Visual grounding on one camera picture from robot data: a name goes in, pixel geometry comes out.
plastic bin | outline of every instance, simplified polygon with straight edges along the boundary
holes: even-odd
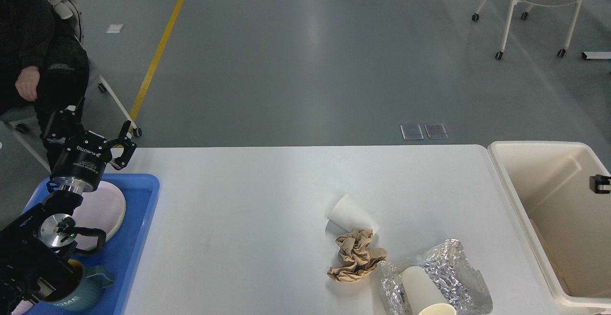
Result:
[[[611,313],[609,172],[583,143],[501,141],[489,147],[511,204],[563,314]]]

crumpled foil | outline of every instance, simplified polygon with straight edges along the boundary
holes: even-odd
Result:
[[[485,315],[492,312],[493,300],[482,274],[469,265],[460,241],[447,239],[426,253],[403,262],[378,263],[379,294],[388,315],[414,315],[405,297],[399,274],[415,265],[428,273],[458,315]]]

chair wheel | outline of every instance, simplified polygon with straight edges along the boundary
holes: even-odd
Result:
[[[15,126],[15,130],[17,130],[17,132],[20,132],[22,134],[26,134],[26,133],[30,132],[30,128],[28,128],[28,126],[25,125],[24,123],[18,123]]]

yellow floor line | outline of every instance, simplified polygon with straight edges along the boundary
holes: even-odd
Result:
[[[144,76],[144,80],[142,81],[142,85],[140,86],[140,90],[138,91],[138,95],[136,95],[134,104],[131,106],[131,111],[129,111],[129,115],[134,120],[138,116],[138,112],[140,111],[140,107],[142,106],[142,102],[144,101],[144,96],[147,95],[148,85],[150,85],[151,80],[153,79],[153,75],[155,75],[155,70],[157,69],[157,65],[159,64],[159,60],[161,59],[161,56],[163,54],[163,50],[166,48],[166,43],[168,43],[168,38],[170,38],[172,28],[174,28],[174,23],[176,22],[176,18],[179,16],[180,8],[183,6],[184,1],[185,0],[177,0],[176,6],[174,6],[174,10],[172,11],[172,15],[170,16],[170,20],[168,20],[168,24],[166,25],[166,29],[165,31],[163,31],[163,36],[161,36],[161,41],[159,41],[159,45],[157,45],[157,50],[155,50],[153,60],[148,66],[147,74]]]

white paper cup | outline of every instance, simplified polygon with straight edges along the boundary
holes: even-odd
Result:
[[[355,229],[372,229],[375,234],[380,228],[379,224],[354,201],[349,193],[337,202],[327,218],[348,232]]]
[[[421,267],[408,267],[401,272],[401,281],[414,315],[456,315],[456,309]]]

